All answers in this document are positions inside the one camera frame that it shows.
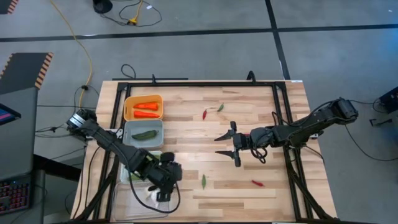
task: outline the yellow cable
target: yellow cable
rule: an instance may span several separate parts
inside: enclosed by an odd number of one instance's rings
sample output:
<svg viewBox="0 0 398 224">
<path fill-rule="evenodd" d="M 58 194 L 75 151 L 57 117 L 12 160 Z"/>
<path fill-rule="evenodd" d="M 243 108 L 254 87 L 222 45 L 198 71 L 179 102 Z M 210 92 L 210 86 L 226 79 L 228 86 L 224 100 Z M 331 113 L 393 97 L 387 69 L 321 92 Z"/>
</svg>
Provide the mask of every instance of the yellow cable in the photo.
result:
<svg viewBox="0 0 398 224">
<path fill-rule="evenodd" d="M 139 11 L 140 11 L 141 6 L 142 6 L 142 0 L 141 0 L 140 3 L 139 3 L 136 16 L 134 16 L 134 18 L 132 18 L 132 19 L 135 20 L 135 21 L 137 21 L 137 19 L 138 19 L 138 15 L 139 15 Z"/>
<path fill-rule="evenodd" d="M 85 46 L 83 46 L 83 44 L 81 44 L 80 41 L 76 38 L 76 35 L 75 35 L 75 33 L 74 33 L 72 27 L 70 26 L 69 22 L 68 22 L 67 19 L 65 18 L 65 16 L 63 16 L 62 12 L 58 9 L 58 7 L 55 5 L 55 3 L 54 3 L 52 0 L 50 0 L 50 2 L 51 2 L 51 4 L 52 4 L 52 6 L 54 6 L 54 8 L 55 8 L 55 9 L 58 11 L 58 13 L 61 15 L 62 19 L 67 23 L 67 25 L 68 25 L 68 27 L 69 27 L 69 30 L 70 30 L 70 32 L 72 33 L 73 38 L 74 38 L 75 41 L 80 45 L 80 47 L 82 47 L 82 49 L 85 51 L 85 53 L 86 53 L 86 55 L 87 55 L 88 61 L 89 61 L 89 63 L 90 63 L 90 75 L 88 76 L 88 79 L 87 79 L 87 82 L 86 82 L 85 85 L 88 85 L 89 82 L 91 81 L 92 76 L 93 76 L 93 62 L 91 61 L 91 57 L 90 57 L 90 55 L 88 54 L 88 52 L 87 52 Z M 81 107 L 81 99 L 83 98 L 84 92 L 85 92 L 85 90 L 83 89 L 83 90 L 81 91 L 81 94 L 80 94 L 79 107 Z"/>
</svg>

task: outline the hazard stripe mat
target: hazard stripe mat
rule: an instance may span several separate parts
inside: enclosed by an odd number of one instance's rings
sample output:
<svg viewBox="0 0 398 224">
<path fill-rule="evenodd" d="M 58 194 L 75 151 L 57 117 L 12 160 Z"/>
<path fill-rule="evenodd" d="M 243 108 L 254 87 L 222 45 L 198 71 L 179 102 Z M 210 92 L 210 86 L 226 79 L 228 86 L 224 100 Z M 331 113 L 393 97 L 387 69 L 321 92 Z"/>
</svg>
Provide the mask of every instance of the hazard stripe mat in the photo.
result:
<svg viewBox="0 0 398 224">
<path fill-rule="evenodd" d="M 0 94 L 36 86 L 40 89 L 53 53 L 14 53 L 0 73 Z"/>
<path fill-rule="evenodd" d="M 12 14 L 17 4 L 18 0 L 0 0 L 0 14 Z"/>
</svg>

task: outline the gray bowl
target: gray bowl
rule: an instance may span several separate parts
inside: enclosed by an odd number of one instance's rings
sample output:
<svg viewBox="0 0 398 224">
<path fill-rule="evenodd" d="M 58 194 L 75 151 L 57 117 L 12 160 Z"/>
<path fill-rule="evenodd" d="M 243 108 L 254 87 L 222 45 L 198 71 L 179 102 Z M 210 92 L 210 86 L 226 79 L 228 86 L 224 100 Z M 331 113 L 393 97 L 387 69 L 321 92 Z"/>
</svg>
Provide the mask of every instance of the gray bowl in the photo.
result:
<svg viewBox="0 0 398 224">
<path fill-rule="evenodd" d="M 151 130 L 158 131 L 156 137 L 152 139 L 138 141 L 131 137 L 134 134 L 144 133 Z M 127 121 L 124 125 L 123 144 L 125 145 L 143 149 L 158 149 L 163 146 L 163 139 L 163 121 L 160 119 Z"/>
</svg>

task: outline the clear plastic container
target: clear plastic container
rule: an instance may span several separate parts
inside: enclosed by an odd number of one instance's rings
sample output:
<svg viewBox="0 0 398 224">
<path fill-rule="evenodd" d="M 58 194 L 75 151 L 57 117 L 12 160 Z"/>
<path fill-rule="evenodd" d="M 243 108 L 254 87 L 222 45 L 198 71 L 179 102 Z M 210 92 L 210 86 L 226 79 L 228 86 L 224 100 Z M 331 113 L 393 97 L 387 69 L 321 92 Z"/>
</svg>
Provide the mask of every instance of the clear plastic container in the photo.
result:
<svg viewBox="0 0 398 224">
<path fill-rule="evenodd" d="M 156 207 L 155 202 L 151 197 L 147 197 L 146 189 L 153 184 L 150 182 L 134 182 L 134 190 L 138 198 L 150 207 Z M 169 211 L 170 202 L 161 202 L 158 204 L 157 209 L 162 211 Z M 163 218 L 167 214 L 155 212 L 151 209 L 143 207 L 134 197 L 129 183 L 119 182 L 115 186 L 112 216 L 115 221 L 133 221 L 148 218 Z"/>
</svg>

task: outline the orange container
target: orange container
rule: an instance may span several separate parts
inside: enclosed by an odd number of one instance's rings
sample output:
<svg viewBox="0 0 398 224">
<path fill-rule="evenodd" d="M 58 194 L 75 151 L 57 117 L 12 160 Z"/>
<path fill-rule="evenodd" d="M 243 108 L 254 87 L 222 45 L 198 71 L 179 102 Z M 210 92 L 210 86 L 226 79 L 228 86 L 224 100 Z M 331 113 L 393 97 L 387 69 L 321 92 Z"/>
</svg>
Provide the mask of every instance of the orange container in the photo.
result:
<svg viewBox="0 0 398 224">
<path fill-rule="evenodd" d="M 145 110 L 145 109 L 135 109 L 134 105 L 138 103 L 150 103 L 156 102 L 159 109 L 157 111 Z M 159 115 L 158 118 L 135 118 L 134 111 L 142 111 L 148 113 L 155 113 Z M 146 96 L 130 96 L 124 101 L 123 116 L 126 121 L 136 121 L 142 119 L 162 119 L 163 118 L 163 98 L 160 95 L 146 95 Z"/>
</svg>

